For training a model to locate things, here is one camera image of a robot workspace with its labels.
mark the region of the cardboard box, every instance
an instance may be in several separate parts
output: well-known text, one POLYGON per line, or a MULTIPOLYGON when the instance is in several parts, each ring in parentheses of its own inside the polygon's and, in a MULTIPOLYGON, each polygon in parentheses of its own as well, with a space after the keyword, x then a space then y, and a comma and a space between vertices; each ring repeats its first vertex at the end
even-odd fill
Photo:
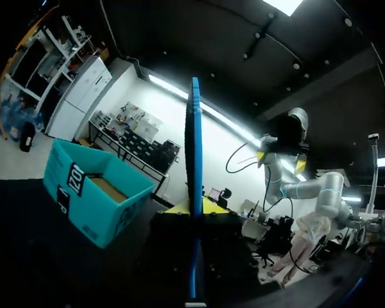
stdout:
POLYGON ((53 143, 43 182, 62 213, 100 248, 138 215, 154 188, 112 153, 60 139, 53 143))
POLYGON ((96 184, 104 193, 108 194, 115 202, 121 203, 128 198, 119 190, 117 190, 113 185, 111 185, 107 180, 103 178, 91 178, 92 182, 96 184))

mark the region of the refrigerator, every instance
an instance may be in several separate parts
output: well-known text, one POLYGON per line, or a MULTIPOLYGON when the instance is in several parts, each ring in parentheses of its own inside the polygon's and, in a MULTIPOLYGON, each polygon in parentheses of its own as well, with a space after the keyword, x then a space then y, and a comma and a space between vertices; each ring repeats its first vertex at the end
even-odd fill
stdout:
POLYGON ((58 103, 46 133, 54 138, 72 141, 86 113, 111 79, 100 57, 94 56, 88 60, 58 103))

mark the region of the table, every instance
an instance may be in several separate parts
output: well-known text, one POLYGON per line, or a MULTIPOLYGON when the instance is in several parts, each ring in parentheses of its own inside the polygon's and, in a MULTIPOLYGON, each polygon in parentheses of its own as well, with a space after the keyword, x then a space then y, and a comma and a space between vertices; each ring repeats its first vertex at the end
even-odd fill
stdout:
POLYGON ((105 132, 103 132, 102 129, 100 129, 97 125, 95 125, 94 123, 92 123, 91 121, 89 121, 89 137, 90 137, 90 141, 91 142, 94 142, 96 143, 96 139, 99 138, 101 139, 107 146, 109 146, 110 148, 112 148, 116 153, 117 153, 117 156, 118 158, 120 158, 120 155, 123 156, 122 160, 124 161, 125 159, 127 159, 129 162, 132 163, 133 166, 137 167, 138 169, 140 169, 142 172, 146 173, 147 175, 149 175, 150 177, 152 177, 154 180, 158 181, 158 185, 156 187, 156 189, 154 190, 153 194, 157 195, 158 191, 160 190, 162 184, 164 183, 164 181, 166 180, 166 178, 168 177, 168 174, 164 174, 163 172, 155 169, 154 167, 151 167, 149 164, 147 164, 145 161, 143 161, 141 158, 135 156, 133 153, 131 153, 130 151, 128 151, 124 146, 122 146, 120 144, 119 141, 116 141, 114 140, 113 138, 111 138, 111 136, 107 135, 105 132), (94 137, 94 140, 92 139, 91 137, 91 127, 94 127, 96 129, 96 135, 94 137), (112 144, 115 144, 117 146, 117 149, 113 148, 111 145, 112 144), (134 158, 135 160, 137 160, 142 166, 138 166, 137 164, 134 164, 134 162, 131 161, 131 159, 134 158), (152 175, 151 173, 148 173, 147 171, 150 170, 152 172, 154 172, 155 174, 157 174, 158 176, 154 176, 152 175))
MULTIPOLYGON (((136 306, 139 302, 129 299, 137 291, 132 289, 129 274, 150 232, 149 222, 158 210, 165 207, 148 200, 134 221, 102 250, 59 211, 41 179, 0 180, 1 304, 12 304, 17 298, 17 302, 30 307, 136 306), (34 242, 45 247, 32 249, 34 242), (3 296, 3 291, 8 290, 12 291, 10 296, 3 296)), ((224 307, 278 308, 288 303, 294 308, 339 306, 369 265, 363 258, 345 252, 329 261, 325 270, 287 289, 226 303, 224 307)), ((138 292, 148 298, 148 290, 141 288, 138 292)))
POLYGON ((46 305, 37 307, 74 307, 71 298, 64 298, 63 305, 55 302, 72 292, 88 301, 84 307, 113 306, 129 292, 133 263, 159 210, 167 208, 147 200, 139 215, 101 249, 60 212, 42 179, 0 180, 0 289, 25 293, 29 301, 40 295, 46 305), (93 303, 95 298, 100 305, 93 303))

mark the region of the office chair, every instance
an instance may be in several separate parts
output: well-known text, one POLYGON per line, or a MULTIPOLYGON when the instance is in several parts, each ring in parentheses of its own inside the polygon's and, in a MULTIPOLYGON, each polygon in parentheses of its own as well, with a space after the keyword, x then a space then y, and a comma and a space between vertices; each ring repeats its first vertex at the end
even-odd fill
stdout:
POLYGON ((221 193, 219 194, 219 197, 218 197, 217 205, 219 207, 222 207, 223 209, 227 209, 227 205, 228 205, 227 199, 229 197, 231 197, 231 194, 232 194, 232 192, 228 188, 221 191, 221 193))

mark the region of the teal cardboard box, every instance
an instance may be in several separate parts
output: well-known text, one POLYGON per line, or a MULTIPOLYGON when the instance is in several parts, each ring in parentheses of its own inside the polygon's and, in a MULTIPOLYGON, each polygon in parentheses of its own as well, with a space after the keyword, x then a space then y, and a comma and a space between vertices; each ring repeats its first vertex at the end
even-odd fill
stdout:
POLYGON ((71 223, 105 248, 139 213, 154 183, 109 152, 56 139, 44 186, 71 223))

